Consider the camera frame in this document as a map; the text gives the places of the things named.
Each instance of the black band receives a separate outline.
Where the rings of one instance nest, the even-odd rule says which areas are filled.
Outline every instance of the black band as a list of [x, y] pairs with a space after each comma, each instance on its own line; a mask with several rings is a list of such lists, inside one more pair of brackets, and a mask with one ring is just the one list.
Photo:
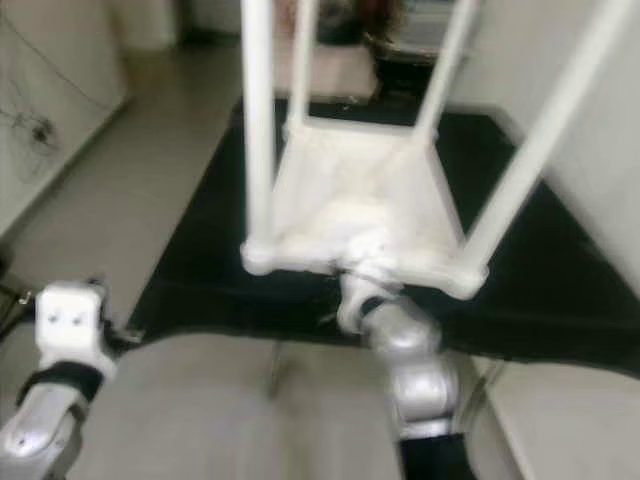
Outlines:
[[362, 305], [360, 306], [360, 316], [361, 318], [366, 317], [371, 312], [373, 312], [376, 308], [380, 307], [383, 303], [389, 302], [388, 298], [383, 297], [369, 297], [367, 298]]
[[406, 480], [475, 480], [462, 434], [402, 440], [400, 460]]
[[38, 383], [68, 385], [77, 389], [91, 402], [103, 380], [104, 375], [94, 367], [76, 362], [59, 362], [46, 370], [34, 372], [20, 389], [16, 403], [20, 406], [31, 387]]

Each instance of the black cable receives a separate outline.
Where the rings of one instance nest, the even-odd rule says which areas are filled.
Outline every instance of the black cable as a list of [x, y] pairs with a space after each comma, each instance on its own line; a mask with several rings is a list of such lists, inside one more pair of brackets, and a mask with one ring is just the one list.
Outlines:
[[11, 85], [13, 86], [15, 93], [20, 97], [20, 100], [26, 106], [26, 110], [29, 110], [31, 113], [33, 113], [35, 111], [35, 109], [33, 108], [33, 104], [31, 103], [31, 100], [27, 98], [27, 95], [22, 91], [22, 87], [20, 87], [18, 82], [16, 82], [14, 78], [11, 78], [11, 76], [9, 76], [9, 82], [11, 82]]
[[6, 113], [0, 110], [0, 121], [2, 122], [0, 123], [0, 126], [2, 127], [13, 127], [16, 120], [15, 117], [10, 113]]
[[4, 23], [7, 25], [7, 27], [11, 29], [11, 31], [22, 41], [22, 43], [24, 43], [42, 61], [44, 61], [49, 66], [51, 71], [53, 71], [53, 73], [55, 73], [60, 79], [62, 79], [71, 87], [73, 87], [85, 99], [87, 99], [89, 102], [93, 103], [97, 107], [100, 107], [104, 110], [111, 110], [112, 107], [93, 98], [91, 95], [85, 92], [77, 83], [75, 83], [73, 80], [67, 77], [64, 73], [62, 73], [60, 69], [56, 66], [56, 64], [49, 59], [49, 57], [47, 57], [44, 53], [42, 53], [42, 51], [38, 47], [36, 47], [33, 43], [29, 41], [29, 39], [27, 39], [24, 35], [22, 35], [22, 33], [20, 33], [20, 31], [16, 28], [16, 26], [11, 22], [9, 17], [5, 15], [1, 10], [0, 10], [0, 19], [4, 20]]
[[11, 335], [11, 332], [13, 332], [18, 325], [33, 322], [35, 320], [36, 310], [33, 299], [29, 300], [29, 302], [22, 307], [22, 310], [12, 317], [11, 314], [18, 305], [20, 305], [19, 301], [12, 301], [9, 309], [4, 315], [3, 323], [0, 324], [0, 345], [4, 343], [7, 337]]
[[458, 425], [460, 430], [468, 432], [471, 430], [473, 420], [486, 401], [486, 389], [495, 384], [507, 367], [506, 360], [495, 361], [489, 369], [478, 379], [473, 390], [469, 394], [464, 406], [460, 409], [460, 420]]
[[338, 275], [351, 275], [352, 277], [356, 277], [359, 278], [360, 280], [365, 280], [373, 285], [375, 285], [376, 287], [380, 288], [381, 290], [383, 290], [384, 292], [386, 292], [387, 294], [391, 295], [392, 297], [396, 297], [398, 295], [400, 295], [400, 293], [402, 292], [402, 284], [398, 284], [398, 285], [393, 285], [391, 282], [387, 283], [383, 283], [380, 279], [378, 278], [374, 278], [371, 277], [369, 275], [360, 273], [360, 272], [356, 272], [355, 270], [351, 270], [348, 268], [340, 268], [340, 267], [333, 267], [332, 268], [333, 274], [334, 276], [337, 278]]
[[2, 115], [3, 117], [10, 118], [11, 120], [16, 120], [18, 118], [17, 115], [14, 115], [14, 114], [9, 113], [9, 112], [7, 112], [5, 110], [2, 110], [1, 108], [0, 108], [0, 115]]

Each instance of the white bracket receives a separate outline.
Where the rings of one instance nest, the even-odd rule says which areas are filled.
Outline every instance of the white bracket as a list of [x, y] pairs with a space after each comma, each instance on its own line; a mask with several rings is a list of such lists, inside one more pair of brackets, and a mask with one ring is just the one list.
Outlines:
[[56, 282], [36, 298], [36, 344], [40, 368], [78, 362], [99, 370], [107, 379], [115, 362], [104, 352], [101, 311], [104, 291], [96, 285]]

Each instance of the white platform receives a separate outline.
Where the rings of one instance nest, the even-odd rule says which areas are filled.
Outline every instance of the white platform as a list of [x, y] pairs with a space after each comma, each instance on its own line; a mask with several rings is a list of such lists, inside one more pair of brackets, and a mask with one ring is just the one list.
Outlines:
[[289, 132], [271, 268], [327, 272], [373, 249], [399, 281], [449, 290], [462, 230], [435, 148], [412, 132], [319, 118]]

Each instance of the metal leg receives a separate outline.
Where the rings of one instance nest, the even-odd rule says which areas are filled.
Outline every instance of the metal leg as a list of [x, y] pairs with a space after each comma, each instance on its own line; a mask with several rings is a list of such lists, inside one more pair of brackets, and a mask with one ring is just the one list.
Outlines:
[[357, 283], [350, 282], [350, 276], [354, 274], [341, 279], [339, 324], [363, 334], [386, 369], [403, 478], [474, 480], [464, 435], [454, 433], [458, 376], [441, 351], [437, 322], [408, 298], [382, 288], [389, 283], [384, 275], [360, 276]]
[[244, 267], [271, 271], [271, 190], [275, 165], [271, 1], [242, 0], [242, 62], [246, 125], [247, 240]]
[[540, 110], [529, 135], [514, 155], [460, 253], [467, 271], [484, 269], [527, 196], [537, 184], [545, 165], [605, 62], [634, 18], [635, 0], [603, 0], [593, 15], [576, 53], [564, 68], [554, 90]]
[[284, 348], [284, 342], [282, 340], [276, 340], [273, 345], [273, 351], [271, 352], [271, 362], [269, 366], [269, 374], [267, 377], [267, 397], [273, 399], [278, 394], [278, 388], [282, 381], [282, 350]]
[[287, 128], [296, 129], [307, 118], [309, 77], [318, 17], [318, 0], [299, 2], [296, 33], [293, 43], [293, 78], [291, 101], [287, 113]]
[[479, 5], [478, 0], [458, 0], [447, 28], [442, 53], [429, 81], [425, 98], [413, 130], [414, 139], [420, 144], [433, 142], [440, 122], [440, 115], [453, 84], [456, 68], [462, 58], [465, 42]]

